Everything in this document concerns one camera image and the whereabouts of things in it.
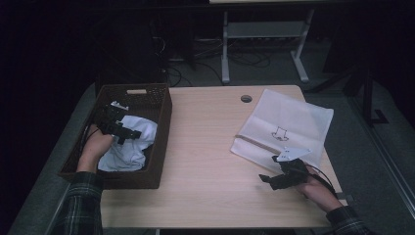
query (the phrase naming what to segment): black cable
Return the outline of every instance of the black cable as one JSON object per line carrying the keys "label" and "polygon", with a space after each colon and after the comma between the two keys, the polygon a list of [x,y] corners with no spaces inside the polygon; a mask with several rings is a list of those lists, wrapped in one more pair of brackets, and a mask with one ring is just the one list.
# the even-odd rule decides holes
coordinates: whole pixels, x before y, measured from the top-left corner
{"label": "black cable", "polygon": [[212,53],[203,55],[203,56],[198,56],[198,58],[195,58],[195,60],[204,60],[204,59],[210,59],[210,58],[214,58],[217,56],[222,56],[222,51],[212,51]]}
{"label": "black cable", "polygon": [[86,141],[85,141],[85,143],[86,143],[86,142],[88,142],[89,138],[90,138],[93,134],[95,134],[95,132],[97,132],[98,130],[100,130],[100,129],[99,129],[99,128],[97,128],[96,130],[92,131],[92,133],[91,133],[90,135],[88,135],[88,137],[86,137]]}
{"label": "black cable", "polygon": [[173,76],[178,76],[179,77],[179,80],[176,83],[174,83],[174,84],[170,83],[170,87],[175,87],[176,85],[178,85],[180,83],[180,81],[182,80],[182,78],[185,79],[189,83],[190,86],[193,86],[192,82],[189,79],[187,79],[186,77],[184,77],[182,75],[182,73],[180,72],[180,70],[178,70],[176,68],[173,68],[173,67],[167,68],[167,70],[169,70],[169,69],[176,71],[177,74],[172,74],[172,73],[168,72],[168,75],[173,75]]}
{"label": "black cable", "polygon": [[[292,41],[293,40],[291,40],[291,39],[286,39],[284,42],[280,42],[280,45],[277,46],[276,49],[281,49],[283,46],[288,45]],[[248,45],[248,46],[254,48],[254,53],[252,53],[252,55],[257,56],[257,61],[255,61],[255,62],[249,61],[248,59],[245,59],[244,56],[235,57],[234,53],[229,53],[228,56],[229,56],[230,60],[232,60],[235,64],[238,64],[238,65],[252,66],[252,67],[255,67],[255,68],[267,68],[267,67],[270,66],[270,64],[271,64],[270,58],[272,57],[273,54],[275,54],[275,52],[272,52],[269,55],[267,55],[265,53],[259,52],[254,44],[250,45],[249,43],[245,43],[245,45]],[[267,62],[266,65],[263,65],[263,66],[258,65],[259,63],[262,63],[264,61]]]}
{"label": "black cable", "polygon": [[313,173],[310,173],[310,172],[305,172],[305,171],[299,170],[297,168],[290,168],[290,170],[295,171],[295,172],[299,172],[299,173],[302,173],[302,174],[305,174],[305,175],[308,175],[310,177],[313,177],[314,179],[318,180],[321,184],[323,184],[323,186],[325,186],[328,190],[330,190],[330,192],[333,194],[333,196],[335,196],[336,198],[338,198],[338,196],[336,194],[336,190],[333,187],[333,184],[330,182],[330,179],[321,170],[318,169],[323,175],[325,175],[325,177],[327,178],[327,180],[330,183],[328,183],[326,180],[324,180],[322,177],[320,177],[317,174],[313,174]]}
{"label": "black cable", "polygon": [[327,175],[323,171],[321,171],[319,168],[317,168],[317,167],[315,167],[315,166],[313,166],[311,164],[306,164],[306,166],[310,166],[310,167],[314,168],[315,170],[317,170],[319,173],[323,174],[324,177],[326,177],[327,181],[329,181],[330,186],[332,186],[332,188],[334,188],[333,187],[333,184],[332,184],[332,181],[330,181],[329,177],[327,177]]}
{"label": "black cable", "polygon": [[163,52],[163,51],[164,51],[164,49],[165,49],[165,46],[166,46],[165,41],[164,41],[164,39],[163,39],[162,37],[153,37],[153,39],[157,39],[157,40],[159,40],[159,41],[161,41],[161,42],[162,42],[161,49],[159,50],[159,52],[155,53],[158,57],[160,57],[160,56],[161,56],[161,54],[162,54],[162,52]]}
{"label": "black cable", "polygon": [[94,113],[92,114],[92,116],[90,117],[90,119],[87,120],[86,125],[85,125],[85,129],[83,130],[82,137],[81,137],[81,140],[80,140],[80,143],[79,143],[79,155],[82,154],[83,147],[85,146],[86,141],[88,141],[89,137],[91,137],[91,135],[93,133],[95,133],[95,131],[98,130],[98,129],[95,130],[92,134],[90,134],[88,136],[89,129],[91,127],[91,124],[94,122],[94,119],[95,119],[95,116],[97,115],[97,112],[100,111],[100,110],[104,110],[104,109],[105,109],[104,107],[100,107],[96,111],[93,111]]}
{"label": "black cable", "polygon": [[217,42],[220,42],[220,43],[222,43],[222,39],[220,39],[220,38],[216,38],[216,39],[205,39],[205,40],[201,40],[201,39],[195,39],[194,40],[196,43],[200,43],[200,44],[204,44],[204,45],[207,45],[207,46],[210,46],[210,45],[214,45],[215,43],[217,43]]}
{"label": "black cable", "polygon": [[209,69],[211,69],[214,72],[214,74],[216,74],[217,78],[219,78],[219,81],[222,82],[222,78],[220,77],[219,73],[217,73],[217,71],[213,67],[211,67],[207,64],[204,64],[204,63],[200,63],[200,62],[196,62],[195,64],[208,67]]}
{"label": "black cable", "polygon": [[207,50],[205,50],[205,51],[203,51],[203,52],[200,52],[200,53],[198,53],[198,54],[196,54],[194,57],[195,57],[195,59],[200,59],[201,57],[201,55],[203,55],[203,54],[206,54],[206,53],[208,53],[208,52],[214,52],[214,51],[216,51],[216,50],[220,50],[221,48],[222,48],[222,46],[223,46],[223,43],[222,43],[222,41],[220,40],[220,44],[219,45],[217,45],[217,46],[215,46],[214,48],[211,48],[211,49],[207,49]]}

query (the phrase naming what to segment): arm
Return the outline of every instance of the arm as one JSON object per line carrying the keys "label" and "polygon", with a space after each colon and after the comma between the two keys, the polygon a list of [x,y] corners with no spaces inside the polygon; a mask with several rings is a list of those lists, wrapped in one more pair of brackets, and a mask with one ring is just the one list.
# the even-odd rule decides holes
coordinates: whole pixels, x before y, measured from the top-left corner
{"label": "arm", "polygon": [[[312,174],[317,172],[307,167]],[[358,218],[352,207],[343,204],[318,180],[308,176],[307,182],[296,186],[297,190],[313,201],[321,210],[327,213],[326,217],[331,222],[335,233],[339,235],[375,234]]]}
{"label": "arm", "polygon": [[96,174],[96,169],[112,143],[111,135],[104,135],[95,125],[91,125],[89,138],[52,234],[103,233],[100,203],[104,182]]}

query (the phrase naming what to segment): black object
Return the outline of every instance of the black object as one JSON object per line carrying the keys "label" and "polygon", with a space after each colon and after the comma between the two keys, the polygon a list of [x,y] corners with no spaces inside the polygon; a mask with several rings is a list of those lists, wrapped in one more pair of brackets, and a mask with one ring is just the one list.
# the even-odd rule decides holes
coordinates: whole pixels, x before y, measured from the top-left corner
{"label": "black object", "polygon": [[259,175],[262,182],[269,183],[273,190],[285,189],[299,185],[301,183],[305,183],[307,181],[307,177],[311,176],[322,183],[336,198],[338,198],[333,185],[328,183],[319,175],[308,172],[306,164],[301,159],[295,159],[288,162],[278,162],[277,158],[278,156],[272,157],[275,163],[280,164],[281,170],[284,172],[284,174],[280,174],[272,178],[263,174]]}
{"label": "black object", "polygon": [[122,126],[122,119],[125,116],[123,107],[107,105],[102,110],[102,115],[99,120],[94,120],[97,123],[97,127],[101,129],[103,134],[111,134],[118,136],[118,144],[122,145],[125,139],[137,139],[140,138],[141,132],[138,130],[131,130]]}

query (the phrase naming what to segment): plaid shirt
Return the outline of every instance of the plaid shirt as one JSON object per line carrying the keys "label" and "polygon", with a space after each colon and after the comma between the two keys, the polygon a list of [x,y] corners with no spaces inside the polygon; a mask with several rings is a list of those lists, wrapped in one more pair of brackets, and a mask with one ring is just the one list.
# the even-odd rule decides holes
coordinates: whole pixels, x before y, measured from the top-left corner
{"label": "plaid shirt", "polygon": [[374,235],[357,217],[353,208],[345,206],[327,213],[336,235]]}
{"label": "plaid shirt", "polygon": [[69,187],[52,234],[103,234],[102,192],[102,177],[91,172],[78,172]]}
{"label": "plaid shirt", "polygon": [[[78,172],[69,187],[52,234],[103,234],[100,208],[102,192],[102,177],[91,172]],[[349,206],[330,211],[327,218],[337,235],[375,234]]]}

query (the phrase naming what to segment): table hole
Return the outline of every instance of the table hole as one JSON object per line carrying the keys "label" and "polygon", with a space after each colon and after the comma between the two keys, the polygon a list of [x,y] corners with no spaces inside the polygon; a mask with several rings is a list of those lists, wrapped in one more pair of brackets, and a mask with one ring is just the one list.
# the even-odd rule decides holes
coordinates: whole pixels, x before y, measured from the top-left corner
{"label": "table hole", "polygon": [[253,97],[249,96],[249,95],[243,95],[241,96],[241,101],[244,103],[249,103],[253,100]]}

